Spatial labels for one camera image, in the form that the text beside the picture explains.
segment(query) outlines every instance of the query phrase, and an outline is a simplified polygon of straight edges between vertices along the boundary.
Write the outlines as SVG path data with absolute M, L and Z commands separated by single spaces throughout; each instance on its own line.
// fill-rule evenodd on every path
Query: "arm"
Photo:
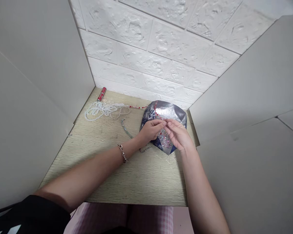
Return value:
M 122 143 L 126 158 L 129 159 L 150 140 L 156 139 L 165 125 L 163 120 L 146 122 L 136 137 Z M 72 212 L 121 166 L 123 161 L 121 150 L 115 146 L 73 167 L 40 188 L 34 195 L 51 200 Z
M 194 233 L 230 233 L 187 130 L 176 120 L 166 121 L 168 124 L 164 129 L 172 143 L 180 150 Z

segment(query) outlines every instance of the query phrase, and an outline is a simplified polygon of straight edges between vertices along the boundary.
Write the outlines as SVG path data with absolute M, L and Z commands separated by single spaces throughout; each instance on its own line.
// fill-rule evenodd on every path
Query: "hand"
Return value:
M 160 130 L 166 126 L 166 122 L 159 119 L 154 119 L 146 122 L 141 131 L 136 136 L 145 146 L 151 140 L 155 140 Z
M 167 122 L 167 125 L 164 129 L 178 150 L 181 151 L 186 147 L 193 145 L 189 133 L 181 123 L 173 119 L 165 119 L 165 121 Z

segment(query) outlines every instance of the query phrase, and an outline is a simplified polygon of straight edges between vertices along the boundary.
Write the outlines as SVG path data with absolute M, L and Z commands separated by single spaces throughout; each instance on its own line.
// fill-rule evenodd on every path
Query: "wrist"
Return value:
M 197 155 L 198 152 L 196 151 L 194 144 L 191 144 L 185 146 L 182 150 L 180 150 L 180 154 L 182 157 L 189 157 L 191 155 Z
M 142 147 L 146 146 L 149 142 L 145 141 L 144 137 L 141 137 L 139 134 L 133 138 L 134 144 L 137 146 L 138 149 L 141 149 Z

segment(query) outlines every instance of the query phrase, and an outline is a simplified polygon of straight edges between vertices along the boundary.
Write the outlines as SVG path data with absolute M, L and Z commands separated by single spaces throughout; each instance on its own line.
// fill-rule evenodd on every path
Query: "silver chain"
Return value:
M 120 148 L 120 150 L 122 152 L 122 155 L 124 157 L 124 163 L 126 163 L 127 162 L 127 158 L 126 158 L 126 155 L 125 155 L 125 153 L 123 151 L 123 146 L 121 144 L 119 144 L 119 143 L 117 145 L 119 146 L 119 148 Z

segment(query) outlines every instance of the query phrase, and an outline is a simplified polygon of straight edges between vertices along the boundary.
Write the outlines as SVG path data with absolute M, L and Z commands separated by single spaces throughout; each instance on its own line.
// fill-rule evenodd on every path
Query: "black sleeve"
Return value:
M 70 214 L 54 202 L 30 195 L 0 217 L 0 232 L 5 234 L 11 228 L 19 228 L 17 234 L 59 234 L 64 232 L 70 218 Z

